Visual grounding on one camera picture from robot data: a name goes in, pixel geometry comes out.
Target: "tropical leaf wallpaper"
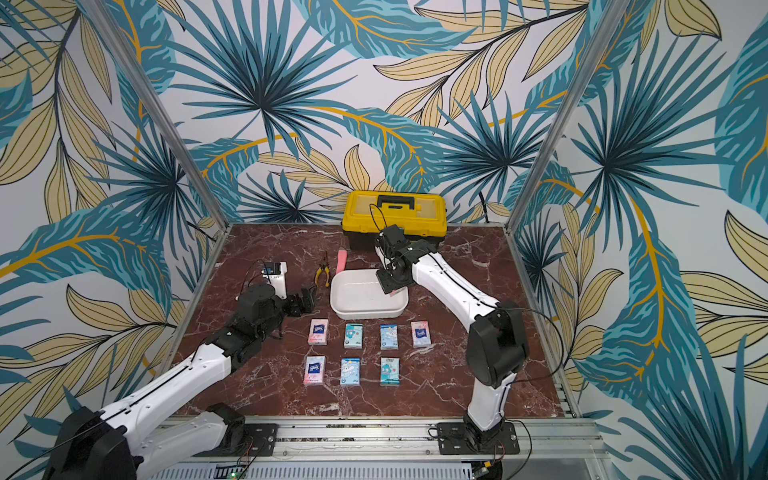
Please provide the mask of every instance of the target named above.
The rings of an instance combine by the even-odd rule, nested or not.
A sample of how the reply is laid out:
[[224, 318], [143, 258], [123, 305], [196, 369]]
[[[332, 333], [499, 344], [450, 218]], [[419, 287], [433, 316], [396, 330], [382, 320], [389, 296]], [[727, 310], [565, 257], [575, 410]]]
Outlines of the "tropical leaf wallpaper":
[[[109, 3], [163, 91], [175, 20], [154, 1]], [[80, 404], [158, 373], [218, 228], [75, 2], [0, 0], [0, 49], [5, 477]]]
[[[337, 222], [354, 190], [523, 208], [617, 476], [766, 477], [763, 0], [630, 0], [521, 206], [609, 0], [105, 4], [230, 221]], [[157, 373], [219, 232], [75, 0], [0, 0], [0, 48], [10, 472]]]
[[768, 478], [767, 68], [767, 3], [631, 0], [521, 206], [618, 478]]

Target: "white robotic arm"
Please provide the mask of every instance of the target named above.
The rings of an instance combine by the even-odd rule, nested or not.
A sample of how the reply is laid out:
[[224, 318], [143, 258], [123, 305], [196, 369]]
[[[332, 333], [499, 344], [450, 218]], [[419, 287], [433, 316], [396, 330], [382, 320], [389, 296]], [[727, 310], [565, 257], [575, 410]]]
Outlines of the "white robotic arm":
[[[513, 303], [500, 303], [464, 279], [429, 243], [408, 241], [397, 226], [384, 229], [376, 243], [384, 264], [377, 277], [385, 293], [422, 285], [468, 332], [467, 363], [475, 376], [472, 401], [464, 422], [441, 424], [448, 430], [440, 435], [454, 441], [460, 436], [469, 450], [459, 451], [459, 445], [453, 445], [458, 450], [447, 453], [493, 452], [498, 442], [509, 441], [505, 429], [511, 427], [505, 426], [504, 404], [508, 387], [528, 356], [521, 315], [510, 314], [515, 310]], [[67, 417], [43, 479], [143, 480], [197, 453], [222, 445], [240, 446], [243, 417], [223, 404], [171, 429], [152, 432], [184, 403], [255, 356], [286, 315], [313, 311], [309, 290], [303, 289], [302, 295], [285, 294], [285, 271], [285, 263], [265, 264], [269, 283], [242, 294], [237, 313], [227, 325], [183, 362], [98, 412], [83, 408]]]

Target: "yellow toolbox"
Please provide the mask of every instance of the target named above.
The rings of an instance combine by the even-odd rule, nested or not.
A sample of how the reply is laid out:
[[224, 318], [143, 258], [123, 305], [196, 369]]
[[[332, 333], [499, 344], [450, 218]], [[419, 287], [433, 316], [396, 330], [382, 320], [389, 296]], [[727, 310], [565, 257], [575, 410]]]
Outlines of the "yellow toolbox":
[[380, 229], [397, 225], [411, 240], [437, 246], [448, 230], [445, 200], [439, 195], [356, 190], [349, 194], [342, 220], [351, 250], [373, 250]]

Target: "red marble surface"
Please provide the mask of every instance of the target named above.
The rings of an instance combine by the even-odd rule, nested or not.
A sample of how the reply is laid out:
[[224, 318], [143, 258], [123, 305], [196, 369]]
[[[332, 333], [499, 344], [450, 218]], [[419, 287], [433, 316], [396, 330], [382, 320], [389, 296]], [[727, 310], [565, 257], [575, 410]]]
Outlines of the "red marble surface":
[[[200, 301], [179, 351], [180, 362], [233, 314], [248, 266], [257, 259], [285, 261], [287, 291], [314, 282], [317, 262], [328, 251], [331, 271], [336, 252], [346, 248], [337, 225], [236, 225], [227, 239], [203, 299]], [[444, 258], [467, 280], [500, 300], [527, 306], [517, 270], [501, 228], [449, 228], [439, 248]], [[350, 252], [348, 269], [376, 268], [373, 252]], [[328, 318], [327, 346], [307, 345], [312, 318]], [[434, 347], [412, 347], [410, 322], [429, 321]], [[546, 375], [538, 333], [525, 315], [530, 359], [519, 379]], [[261, 353], [224, 381], [204, 390], [178, 412], [196, 415], [217, 402], [225, 402], [244, 415], [418, 415], [460, 416], [472, 398], [473, 376], [465, 362], [467, 333], [461, 323], [429, 291], [409, 287], [406, 311], [395, 319], [363, 320], [363, 348], [344, 349], [345, 321], [330, 309], [329, 289], [318, 289], [316, 312], [287, 318], [282, 340], [268, 339]], [[398, 327], [398, 350], [381, 351], [379, 325]], [[326, 356], [325, 385], [304, 386], [304, 359]], [[382, 356], [400, 358], [400, 385], [380, 386]], [[341, 386], [341, 358], [361, 359], [360, 386]], [[512, 386], [506, 405], [509, 416], [562, 416], [551, 379]]]

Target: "pliers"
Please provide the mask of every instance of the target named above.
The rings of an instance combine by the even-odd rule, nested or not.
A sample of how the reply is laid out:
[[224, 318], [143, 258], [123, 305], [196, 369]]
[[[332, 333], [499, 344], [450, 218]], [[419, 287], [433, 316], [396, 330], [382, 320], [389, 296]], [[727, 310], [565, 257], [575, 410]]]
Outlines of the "pliers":
[[328, 251], [327, 250], [326, 250], [326, 255], [320, 261], [319, 266], [317, 267], [317, 271], [315, 272], [315, 285], [317, 285], [317, 280], [319, 280], [320, 274], [323, 271], [326, 272], [326, 287], [331, 286], [331, 271], [328, 268]]

